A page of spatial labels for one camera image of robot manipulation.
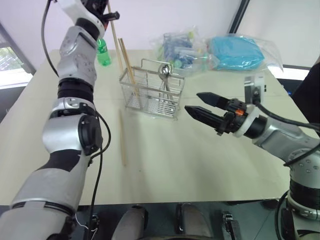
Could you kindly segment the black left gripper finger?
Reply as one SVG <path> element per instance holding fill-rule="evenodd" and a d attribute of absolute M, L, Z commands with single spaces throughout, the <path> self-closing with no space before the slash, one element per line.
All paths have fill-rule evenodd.
<path fill-rule="evenodd" d="M 110 22 L 110 21 L 118 20 L 119 18 L 120 18 L 120 14 L 119 14 L 118 11 L 110 12 L 110 13 L 104 14 L 102 16 L 102 20 L 104 22 Z"/>

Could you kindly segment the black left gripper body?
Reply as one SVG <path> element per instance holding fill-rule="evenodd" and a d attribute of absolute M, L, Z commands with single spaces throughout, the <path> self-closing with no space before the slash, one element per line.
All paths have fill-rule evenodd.
<path fill-rule="evenodd" d="M 95 16 L 102 16 L 109 0 L 84 0 L 84 7 Z"/>

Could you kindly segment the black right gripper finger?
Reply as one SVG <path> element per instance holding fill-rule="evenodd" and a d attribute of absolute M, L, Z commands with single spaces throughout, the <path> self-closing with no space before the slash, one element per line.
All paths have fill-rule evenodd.
<path fill-rule="evenodd" d="M 212 92 L 199 92 L 196 94 L 204 103 L 212 107 L 216 107 L 222 110 L 226 110 L 229 99 L 217 95 Z"/>
<path fill-rule="evenodd" d="M 226 129 L 224 118 L 222 116 L 213 114 L 211 111 L 200 106 L 185 105 L 184 109 L 193 119 L 208 125 L 215 130 Z"/>

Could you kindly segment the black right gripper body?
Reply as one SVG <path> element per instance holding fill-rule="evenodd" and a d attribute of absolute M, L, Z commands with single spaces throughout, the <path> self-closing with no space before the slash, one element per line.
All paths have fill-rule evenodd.
<path fill-rule="evenodd" d="M 246 113 L 247 105 L 237 98 L 227 99 L 220 97 L 216 107 L 226 110 L 226 113 L 222 117 L 222 122 L 215 130 L 219 136 L 223 133 L 235 133 L 248 116 Z"/>

